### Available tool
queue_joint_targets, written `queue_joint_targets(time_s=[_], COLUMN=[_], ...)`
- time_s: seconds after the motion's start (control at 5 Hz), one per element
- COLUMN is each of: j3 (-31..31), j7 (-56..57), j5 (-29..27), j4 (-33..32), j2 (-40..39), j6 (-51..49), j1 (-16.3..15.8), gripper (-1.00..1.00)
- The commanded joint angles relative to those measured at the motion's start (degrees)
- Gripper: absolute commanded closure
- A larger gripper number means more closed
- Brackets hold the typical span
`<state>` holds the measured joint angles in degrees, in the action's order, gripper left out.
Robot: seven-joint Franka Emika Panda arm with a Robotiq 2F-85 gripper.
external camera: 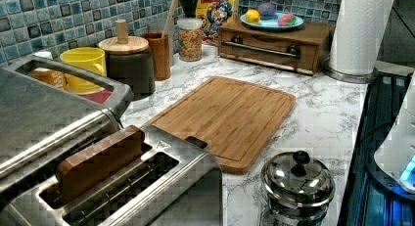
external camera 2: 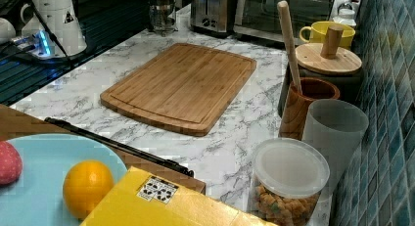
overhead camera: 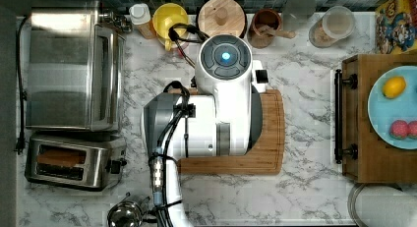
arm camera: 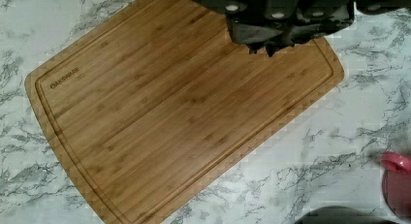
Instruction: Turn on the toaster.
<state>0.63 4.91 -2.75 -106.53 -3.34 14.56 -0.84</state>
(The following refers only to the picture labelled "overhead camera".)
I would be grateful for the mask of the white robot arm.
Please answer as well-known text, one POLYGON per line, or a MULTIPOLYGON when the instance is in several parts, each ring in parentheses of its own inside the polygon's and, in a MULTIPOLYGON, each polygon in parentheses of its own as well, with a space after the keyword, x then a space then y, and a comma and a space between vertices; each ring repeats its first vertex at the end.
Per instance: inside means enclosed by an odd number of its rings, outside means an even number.
POLYGON ((261 135, 262 104, 254 63, 243 39, 212 36, 197 56, 198 93, 173 81, 144 107, 141 131, 157 227, 193 227, 182 203, 178 160, 241 156, 261 135))

